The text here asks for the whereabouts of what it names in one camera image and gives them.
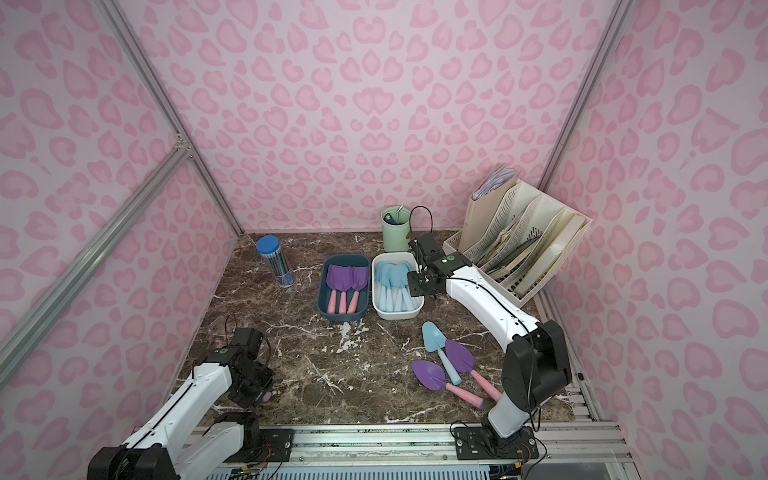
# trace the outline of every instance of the aluminum rail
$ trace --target aluminum rail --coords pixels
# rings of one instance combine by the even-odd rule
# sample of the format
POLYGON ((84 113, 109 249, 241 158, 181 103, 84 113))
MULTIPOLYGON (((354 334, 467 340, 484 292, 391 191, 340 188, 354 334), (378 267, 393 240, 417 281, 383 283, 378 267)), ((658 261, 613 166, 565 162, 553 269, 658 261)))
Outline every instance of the aluminum rail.
POLYGON ((96 237, 69 264, 45 297, 18 322, 11 339, 0 349, 0 390, 10 381, 58 317, 85 288, 96 270, 144 214, 154 198, 163 190, 191 151, 180 141, 163 162, 139 186, 96 237))
POLYGON ((214 198, 214 202, 218 205, 221 213, 227 219, 228 224, 235 231, 235 234, 240 235, 243 232, 240 222, 237 220, 232 207, 224 197, 219 185, 210 173, 210 170, 208 170, 208 166, 205 164, 202 154, 195 146, 192 136, 184 126, 181 116, 178 114, 174 103, 171 101, 170 95, 163 87, 160 76, 153 68, 144 49, 141 47, 136 32, 133 27, 131 27, 131 23, 128 21, 125 12, 123 12, 123 9, 118 4, 118 0, 94 0, 94 3, 109 24, 115 38, 123 48, 128 60, 130 60, 131 64, 134 66, 141 81, 147 88, 149 95, 153 98, 155 104, 157 104, 159 112, 168 123, 170 129, 176 134, 179 140, 185 141, 190 145, 192 150, 192 161, 200 178, 203 180, 203 184, 214 198))
MULTIPOLYGON (((291 461, 285 466, 506 465, 509 460, 456 458, 449 424, 262 425, 295 431, 291 461)), ((188 444, 204 427, 194 430, 188 444)), ((542 422, 536 437, 548 449, 545 462, 632 462, 615 422, 542 422)))
POLYGON ((632 19, 632 14, 637 6, 637 0, 617 0, 611 15, 608 17, 603 35, 598 41, 598 46, 594 50, 594 55, 587 66, 584 80, 581 82, 571 110, 565 118, 563 127, 560 130, 558 139, 554 143, 554 149, 546 163, 544 173, 541 175, 536 188, 542 192, 547 191, 552 182, 554 173, 562 162, 563 156, 568 148, 568 142, 576 131, 578 122, 584 115, 589 105, 590 98, 600 84, 600 78, 607 69, 608 61, 611 59, 616 46, 621 40, 624 29, 632 19))

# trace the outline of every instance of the marble tabletop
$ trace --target marble tabletop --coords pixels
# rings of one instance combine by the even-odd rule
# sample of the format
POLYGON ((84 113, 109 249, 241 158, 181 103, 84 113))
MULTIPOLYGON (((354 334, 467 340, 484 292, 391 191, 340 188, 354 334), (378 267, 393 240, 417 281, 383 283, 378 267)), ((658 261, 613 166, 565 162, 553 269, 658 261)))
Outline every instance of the marble tabletop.
MULTIPOLYGON (((454 232, 435 232, 442 242, 454 232)), ((331 323, 316 310, 320 271, 325 259, 338 253, 360 253, 373 259, 383 253, 381 233, 277 234, 296 284, 279 287, 256 250, 259 235, 242 236, 227 265, 179 380, 192 362, 208 349, 223 346, 238 326, 264 332, 272 346, 269 365, 276 372, 273 395, 253 410, 262 425, 354 424, 387 422, 477 422, 493 405, 469 376, 464 389, 486 399, 476 409, 450 392, 432 392, 410 369, 413 360, 439 363, 436 353, 424 350, 421 325, 434 322, 450 339, 464 343, 475 357, 475 369, 501 389, 503 353, 485 327, 460 303, 440 296, 427 298, 421 313, 411 320, 384 320, 372 305, 355 323, 331 323)), ((523 310, 536 316, 533 302, 523 310)), ((263 344, 262 361, 267 357, 263 344)), ((239 411, 222 396, 206 414, 210 424, 223 412, 239 411)), ((573 419, 565 402, 552 399, 542 419, 573 419)))

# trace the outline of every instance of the purple toy shovel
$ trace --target purple toy shovel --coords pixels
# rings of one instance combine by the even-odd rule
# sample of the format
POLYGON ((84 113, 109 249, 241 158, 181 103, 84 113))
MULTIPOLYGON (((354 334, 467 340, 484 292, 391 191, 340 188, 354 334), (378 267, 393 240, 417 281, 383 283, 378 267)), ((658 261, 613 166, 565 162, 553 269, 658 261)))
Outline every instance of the purple toy shovel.
POLYGON ((360 290, 368 286, 368 267, 367 266, 353 266, 352 267, 352 288, 355 289, 355 294, 352 295, 352 301, 349 302, 349 307, 346 309, 347 313, 354 313, 357 311, 357 299, 360 297, 360 290))
POLYGON ((340 266, 336 269, 336 276, 334 280, 337 282, 336 286, 339 287, 341 292, 341 300, 339 300, 339 313, 346 313, 346 291, 352 288, 353 277, 352 267, 340 266))
POLYGON ((336 271, 342 268, 338 265, 329 265, 328 266, 328 273, 326 273, 326 285, 328 288, 331 289, 331 298, 328 300, 328 308, 326 311, 328 313, 336 313, 336 291, 339 289, 339 281, 336 279, 336 271))
POLYGON ((477 373, 475 370, 475 357, 472 356, 472 353, 467 349, 467 347, 463 346, 459 342, 456 342, 455 340, 446 340, 445 354, 448 356, 448 359, 451 360, 451 363, 456 368, 456 371, 461 373, 469 373, 472 375, 477 383, 480 384, 482 389, 491 396, 494 402, 498 402, 498 400, 502 397, 502 393, 499 392, 496 387, 494 387, 493 384, 491 384, 487 379, 485 379, 484 376, 477 373))
POLYGON ((480 397, 448 383, 445 380, 445 370, 443 370, 440 365, 427 362, 426 360, 416 360, 411 364, 411 367, 416 374, 416 378, 428 389, 436 392, 437 390, 445 388, 470 405, 477 408, 482 407, 482 399, 480 397))

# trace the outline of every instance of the white vent grille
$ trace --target white vent grille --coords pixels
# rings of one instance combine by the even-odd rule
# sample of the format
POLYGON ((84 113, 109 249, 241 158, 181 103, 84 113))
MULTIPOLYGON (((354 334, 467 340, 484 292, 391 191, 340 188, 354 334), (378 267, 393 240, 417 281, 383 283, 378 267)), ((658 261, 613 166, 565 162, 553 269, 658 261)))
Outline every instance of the white vent grille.
MULTIPOLYGON (((274 473, 269 467, 253 480, 266 480, 274 473)), ((228 480, 230 470, 217 468, 207 480, 228 480)), ((288 467, 284 465, 272 480, 489 480, 488 467, 432 465, 414 467, 288 467)))

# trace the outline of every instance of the robotic arm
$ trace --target robotic arm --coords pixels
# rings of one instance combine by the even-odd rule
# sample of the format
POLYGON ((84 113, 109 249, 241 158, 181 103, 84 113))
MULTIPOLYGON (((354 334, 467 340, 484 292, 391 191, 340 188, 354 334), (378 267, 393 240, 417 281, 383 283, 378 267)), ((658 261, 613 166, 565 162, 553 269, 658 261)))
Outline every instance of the robotic arm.
POLYGON ((260 402, 274 372, 257 361, 262 334, 237 328, 229 345, 195 361, 184 384, 119 447, 104 447, 88 465, 88 480, 203 480, 231 455, 261 450, 256 414, 225 414, 182 451, 187 437, 226 392, 244 409, 260 402))
POLYGON ((505 351, 504 395, 482 423, 497 443, 517 433, 530 414, 571 382, 571 365, 562 328, 541 323, 510 303, 454 252, 445 255, 430 234, 409 244, 419 270, 408 275, 412 296, 447 293, 480 320, 505 351))

